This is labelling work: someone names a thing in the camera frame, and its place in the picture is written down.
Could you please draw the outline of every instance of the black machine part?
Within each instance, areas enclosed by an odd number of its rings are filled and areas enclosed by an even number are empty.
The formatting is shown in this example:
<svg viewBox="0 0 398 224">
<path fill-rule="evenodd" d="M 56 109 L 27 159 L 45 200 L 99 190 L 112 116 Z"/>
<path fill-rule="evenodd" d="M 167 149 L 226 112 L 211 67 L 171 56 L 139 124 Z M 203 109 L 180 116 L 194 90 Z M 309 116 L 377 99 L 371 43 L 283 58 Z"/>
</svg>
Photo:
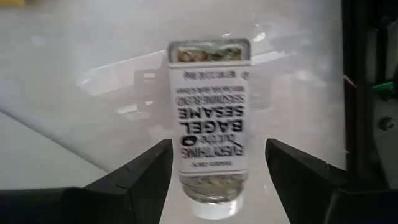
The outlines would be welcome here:
<svg viewBox="0 0 398 224">
<path fill-rule="evenodd" d="M 0 223 L 159 223 L 172 162 L 165 139 L 83 189 L 0 191 Z"/>
<path fill-rule="evenodd" d="M 380 189 L 276 139 L 266 161 L 291 224 L 398 223 L 398 190 Z"/>
</svg>

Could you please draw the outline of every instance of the clear plastic bottle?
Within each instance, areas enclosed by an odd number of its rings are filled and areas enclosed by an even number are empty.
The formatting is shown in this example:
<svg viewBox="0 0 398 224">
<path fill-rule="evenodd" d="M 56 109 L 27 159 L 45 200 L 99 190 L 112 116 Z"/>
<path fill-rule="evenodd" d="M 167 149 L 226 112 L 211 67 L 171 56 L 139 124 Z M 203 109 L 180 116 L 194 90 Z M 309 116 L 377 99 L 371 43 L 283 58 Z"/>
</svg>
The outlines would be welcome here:
<svg viewBox="0 0 398 224">
<path fill-rule="evenodd" d="M 194 213 L 200 217 L 228 217 L 239 210 L 236 202 L 248 177 L 250 43 L 172 42 L 168 53 L 182 189 L 199 206 Z"/>
<path fill-rule="evenodd" d="M 180 181 L 185 194 L 197 202 L 225 203 L 239 197 L 247 176 L 247 173 L 196 177 L 181 175 Z"/>
</svg>

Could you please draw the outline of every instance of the white backdrop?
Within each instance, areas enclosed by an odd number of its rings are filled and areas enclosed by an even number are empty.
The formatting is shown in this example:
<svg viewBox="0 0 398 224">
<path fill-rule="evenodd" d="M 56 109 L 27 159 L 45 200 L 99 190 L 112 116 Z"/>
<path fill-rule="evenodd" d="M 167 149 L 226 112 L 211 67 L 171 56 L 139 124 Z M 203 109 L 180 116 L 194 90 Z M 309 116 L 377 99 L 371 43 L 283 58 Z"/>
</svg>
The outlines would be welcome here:
<svg viewBox="0 0 398 224">
<path fill-rule="evenodd" d="M 111 172 L 172 132 L 168 42 L 220 37 L 252 40 L 255 63 L 249 180 L 234 219 L 286 223 L 267 138 L 345 167 L 339 1 L 43 0 L 0 9 L 0 111 Z M 162 222 L 201 223 L 178 203 L 182 194 L 174 173 Z"/>
</svg>

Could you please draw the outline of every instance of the bottle label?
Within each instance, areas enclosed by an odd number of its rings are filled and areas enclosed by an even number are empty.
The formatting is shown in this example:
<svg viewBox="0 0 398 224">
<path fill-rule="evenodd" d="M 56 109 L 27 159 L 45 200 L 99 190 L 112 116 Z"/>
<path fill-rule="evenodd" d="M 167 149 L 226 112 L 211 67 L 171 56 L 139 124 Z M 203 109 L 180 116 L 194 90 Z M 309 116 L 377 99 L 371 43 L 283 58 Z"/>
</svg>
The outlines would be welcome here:
<svg viewBox="0 0 398 224">
<path fill-rule="evenodd" d="M 182 175 L 246 171 L 247 66 L 170 68 Z"/>
</svg>

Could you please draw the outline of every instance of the screw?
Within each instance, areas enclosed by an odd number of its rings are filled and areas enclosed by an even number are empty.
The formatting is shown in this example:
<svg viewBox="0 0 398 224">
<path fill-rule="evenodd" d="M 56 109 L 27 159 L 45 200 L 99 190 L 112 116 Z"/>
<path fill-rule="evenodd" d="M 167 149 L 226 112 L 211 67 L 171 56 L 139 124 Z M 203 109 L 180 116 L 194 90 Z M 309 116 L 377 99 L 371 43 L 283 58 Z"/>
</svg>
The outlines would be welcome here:
<svg viewBox="0 0 398 224">
<path fill-rule="evenodd" d="M 396 121 L 392 118 L 385 117 L 380 120 L 379 122 L 379 128 L 383 131 L 390 131 L 396 126 Z"/>
</svg>

